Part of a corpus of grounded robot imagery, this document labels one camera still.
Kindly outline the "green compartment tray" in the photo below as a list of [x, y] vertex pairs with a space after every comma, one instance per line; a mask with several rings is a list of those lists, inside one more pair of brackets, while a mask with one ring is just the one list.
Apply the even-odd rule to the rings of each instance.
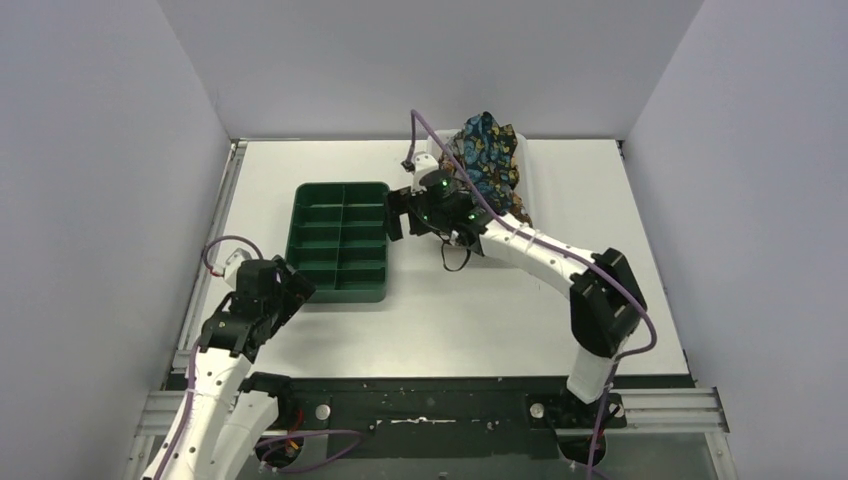
[[314, 182], [294, 194], [286, 260], [316, 304], [378, 303], [388, 289], [383, 182]]

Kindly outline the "white plastic basket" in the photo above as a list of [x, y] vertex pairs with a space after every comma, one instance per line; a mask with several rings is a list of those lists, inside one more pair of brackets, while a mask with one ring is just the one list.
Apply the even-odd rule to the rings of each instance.
[[[458, 133], [460, 129], [440, 129], [435, 130], [437, 137], [440, 141], [445, 143], [446, 145], [450, 142], [450, 140]], [[537, 203], [535, 201], [534, 196], [534, 187], [533, 187], [533, 166], [531, 161], [531, 155], [529, 151], [529, 146], [527, 139], [524, 135], [516, 131], [516, 138], [518, 145], [516, 147], [515, 154], [513, 158], [515, 159], [516, 166], [519, 173], [519, 181], [517, 186], [515, 187], [515, 193], [521, 198], [524, 209], [527, 214], [529, 214], [533, 219], [532, 214], [535, 212], [534, 204]], [[436, 157], [440, 157], [442, 154], [442, 149], [438, 146], [435, 140], [428, 134], [428, 138], [426, 141], [426, 147], [421, 147], [418, 151], [425, 151], [426, 153]]]

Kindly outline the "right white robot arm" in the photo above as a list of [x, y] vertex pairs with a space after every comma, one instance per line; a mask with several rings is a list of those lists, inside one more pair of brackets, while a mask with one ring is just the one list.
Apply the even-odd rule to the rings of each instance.
[[591, 252], [559, 242], [510, 215], [488, 212], [441, 170], [415, 175], [384, 197], [390, 240], [433, 233], [469, 253], [505, 262], [551, 286], [569, 302], [579, 348], [566, 388], [586, 404], [608, 388], [618, 357], [647, 305], [627, 258], [609, 248]]

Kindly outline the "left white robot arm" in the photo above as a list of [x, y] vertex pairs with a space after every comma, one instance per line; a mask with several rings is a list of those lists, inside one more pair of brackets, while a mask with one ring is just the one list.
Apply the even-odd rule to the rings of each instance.
[[262, 433], [295, 418], [294, 399], [251, 369], [314, 284], [281, 256], [244, 260], [223, 277], [231, 289], [190, 350], [183, 398], [144, 479], [234, 479]]

